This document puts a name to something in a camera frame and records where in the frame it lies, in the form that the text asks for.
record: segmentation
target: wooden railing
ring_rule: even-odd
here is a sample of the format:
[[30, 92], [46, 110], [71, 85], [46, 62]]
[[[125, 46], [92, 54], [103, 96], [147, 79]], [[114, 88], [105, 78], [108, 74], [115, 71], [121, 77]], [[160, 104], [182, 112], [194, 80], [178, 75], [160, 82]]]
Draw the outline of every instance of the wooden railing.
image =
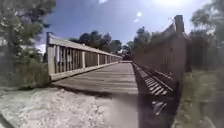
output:
[[50, 78], [57, 80], [118, 63], [122, 58], [47, 33], [47, 59]]

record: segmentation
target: blue sky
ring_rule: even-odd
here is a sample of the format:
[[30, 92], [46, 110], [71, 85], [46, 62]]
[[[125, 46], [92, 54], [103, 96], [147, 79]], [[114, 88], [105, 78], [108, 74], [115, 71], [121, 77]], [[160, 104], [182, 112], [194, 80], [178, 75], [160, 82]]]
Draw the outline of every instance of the blue sky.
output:
[[56, 0], [54, 12], [45, 20], [51, 24], [36, 44], [45, 51], [47, 31], [61, 38], [79, 37], [97, 30], [110, 33], [123, 43], [133, 40], [138, 28], [150, 32], [163, 31], [175, 15], [183, 15], [186, 32], [193, 28], [190, 19], [194, 11], [209, 0]]

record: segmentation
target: wooden post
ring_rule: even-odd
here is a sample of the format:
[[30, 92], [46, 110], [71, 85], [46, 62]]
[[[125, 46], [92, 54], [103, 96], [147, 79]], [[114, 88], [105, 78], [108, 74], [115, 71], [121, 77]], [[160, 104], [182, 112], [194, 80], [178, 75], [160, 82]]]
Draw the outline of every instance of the wooden post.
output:
[[107, 64], [107, 55], [105, 55], [105, 64]]
[[97, 65], [100, 65], [100, 54], [97, 54]]
[[86, 67], [86, 57], [85, 57], [85, 51], [82, 51], [82, 68]]
[[54, 45], [50, 44], [50, 33], [47, 32], [47, 64], [48, 64], [48, 73], [49, 74], [55, 74], [55, 63], [54, 63]]

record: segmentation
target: sandy ground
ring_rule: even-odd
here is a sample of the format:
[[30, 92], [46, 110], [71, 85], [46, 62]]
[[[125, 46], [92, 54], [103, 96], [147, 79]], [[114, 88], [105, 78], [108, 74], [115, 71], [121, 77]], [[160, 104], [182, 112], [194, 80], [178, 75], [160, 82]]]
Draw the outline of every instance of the sandy ground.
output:
[[136, 96], [130, 95], [99, 98], [56, 88], [0, 91], [0, 112], [15, 128], [137, 128], [136, 106]]

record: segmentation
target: railing baluster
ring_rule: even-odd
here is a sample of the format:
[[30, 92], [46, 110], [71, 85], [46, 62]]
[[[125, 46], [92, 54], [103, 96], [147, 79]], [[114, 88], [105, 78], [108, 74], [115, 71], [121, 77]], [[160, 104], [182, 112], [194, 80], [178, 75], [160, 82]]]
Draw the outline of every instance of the railing baluster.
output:
[[103, 67], [120, 60], [120, 57], [48, 34], [47, 60], [49, 75], [53, 80], [56, 80], [99, 66]]
[[59, 65], [58, 67], [59, 68], [58, 69], [59, 69], [59, 73], [60, 73], [60, 72], [62, 72], [62, 70], [61, 70], [62, 69], [62, 63], [61, 63], [62, 51], [61, 51], [61, 47], [60, 46], [58, 47], [58, 53], [59, 53], [59, 58], [58, 58], [58, 61], [59, 61], [58, 62], [58, 65]]
[[55, 63], [55, 73], [58, 73], [58, 47], [57, 45], [54, 46], [54, 63]]

